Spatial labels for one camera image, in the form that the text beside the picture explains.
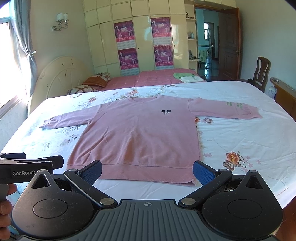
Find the black mouse embroidery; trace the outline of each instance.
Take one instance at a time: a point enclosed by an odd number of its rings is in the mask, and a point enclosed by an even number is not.
[[[170,110],[167,110],[167,111],[162,110],[161,112],[164,113],[165,115],[167,115],[168,113],[170,113]]]

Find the green cloth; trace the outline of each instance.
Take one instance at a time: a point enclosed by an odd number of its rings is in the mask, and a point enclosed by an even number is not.
[[[187,77],[187,76],[195,76],[194,74],[190,74],[190,73],[174,73],[173,75],[176,79],[180,79],[182,77]]]

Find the patterned pillow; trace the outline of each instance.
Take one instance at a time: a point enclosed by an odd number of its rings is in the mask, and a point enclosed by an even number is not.
[[[86,92],[96,92],[94,88],[88,85],[81,85],[78,87],[75,87],[71,90],[68,90],[67,94],[72,95],[72,94],[78,94],[78,93],[86,93]]]
[[[85,82],[83,82],[83,85],[106,87],[108,81],[110,80],[111,78],[109,73],[99,73],[95,76],[89,77]]]

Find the wooden chair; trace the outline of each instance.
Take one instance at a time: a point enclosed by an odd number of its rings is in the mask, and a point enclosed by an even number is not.
[[[257,87],[259,90],[264,92],[267,84],[270,67],[271,67],[271,62],[268,59],[264,57],[258,57],[257,69],[255,71],[254,78],[249,79],[248,83],[250,83],[251,85]]]

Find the window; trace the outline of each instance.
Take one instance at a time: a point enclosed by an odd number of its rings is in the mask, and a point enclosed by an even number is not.
[[[15,61],[14,34],[10,23],[9,3],[0,9],[0,108],[17,96],[25,95],[25,86]]]
[[[205,25],[205,40],[210,40],[209,38],[209,25],[207,23],[204,23]]]

